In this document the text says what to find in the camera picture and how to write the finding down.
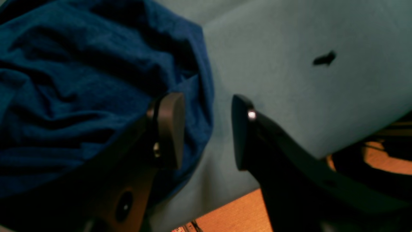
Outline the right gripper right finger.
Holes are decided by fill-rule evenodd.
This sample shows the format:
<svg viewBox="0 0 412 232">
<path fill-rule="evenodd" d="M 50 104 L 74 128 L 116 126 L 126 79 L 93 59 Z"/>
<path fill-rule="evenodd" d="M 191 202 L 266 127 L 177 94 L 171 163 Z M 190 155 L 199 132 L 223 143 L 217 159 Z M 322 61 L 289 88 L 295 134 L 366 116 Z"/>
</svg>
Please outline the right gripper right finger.
<svg viewBox="0 0 412 232">
<path fill-rule="evenodd" d="M 411 175 L 376 169 L 363 142 L 312 157 L 241 94 L 231 101 L 239 170 L 259 182 L 274 232 L 410 232 Z"/>
</svg>

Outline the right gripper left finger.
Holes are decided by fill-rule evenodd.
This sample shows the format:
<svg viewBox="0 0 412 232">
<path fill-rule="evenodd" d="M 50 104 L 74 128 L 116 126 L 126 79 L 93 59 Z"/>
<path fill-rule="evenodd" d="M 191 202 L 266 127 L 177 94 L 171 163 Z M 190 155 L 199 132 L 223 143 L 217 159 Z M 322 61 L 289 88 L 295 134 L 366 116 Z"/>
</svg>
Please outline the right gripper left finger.
<svg viewBox="0 0 412 232">
<path fill-rule="evenodd" d="M 1 227 L 13 232 L 138 232 L 157 172 L 182 166 L 184 121 L 184 94 L 165 94 L 81 167 L 1 200 Z"/>
</svg>

